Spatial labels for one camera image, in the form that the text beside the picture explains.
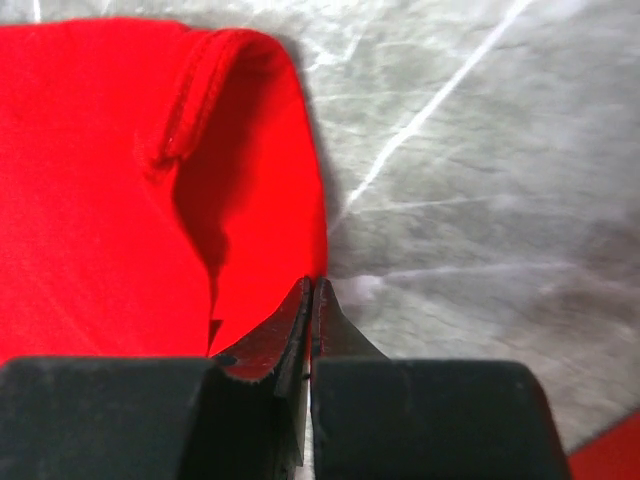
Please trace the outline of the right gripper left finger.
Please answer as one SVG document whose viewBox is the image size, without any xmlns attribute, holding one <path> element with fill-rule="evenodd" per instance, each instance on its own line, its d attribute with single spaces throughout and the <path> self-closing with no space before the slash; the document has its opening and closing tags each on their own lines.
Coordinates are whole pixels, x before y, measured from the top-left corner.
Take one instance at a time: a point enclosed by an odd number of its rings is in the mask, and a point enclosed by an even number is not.
<svg viewBox="0 0 640 480">
<path fill-rule="evenodd" d="M 16 358 L 5 479 L 291 479 L 304 458 L 311 282 L 210 358 Z"/>
</svg>

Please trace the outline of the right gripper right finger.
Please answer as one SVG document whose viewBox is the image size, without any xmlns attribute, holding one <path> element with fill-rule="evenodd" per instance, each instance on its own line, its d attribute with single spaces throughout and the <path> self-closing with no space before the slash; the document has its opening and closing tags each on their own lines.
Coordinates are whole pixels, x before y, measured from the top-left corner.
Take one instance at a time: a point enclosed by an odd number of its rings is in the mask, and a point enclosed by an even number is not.
<svg viewBox="0 0 640 480">
<path fill-rule="evenodd" d="M 319 479 L 567 479 L 545 392 L 504 360 L 391 359 L 344 315 L 327 279 L 311 310 Z"/>
</svg>

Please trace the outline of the red t-shirt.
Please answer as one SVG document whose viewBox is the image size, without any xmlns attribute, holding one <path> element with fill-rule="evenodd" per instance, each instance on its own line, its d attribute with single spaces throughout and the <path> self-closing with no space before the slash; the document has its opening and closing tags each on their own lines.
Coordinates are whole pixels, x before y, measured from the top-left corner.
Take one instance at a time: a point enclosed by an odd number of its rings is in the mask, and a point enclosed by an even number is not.
<svg viewBox="0 0 640 480">
<path fill-rule="evenodd" d="M 210 358 L 331 282 L 391 359 L 540 382 L 567 479 L 639 475 L 639 10 L 332 31 L 1 30 L 1 370 Z"/>
</svg>

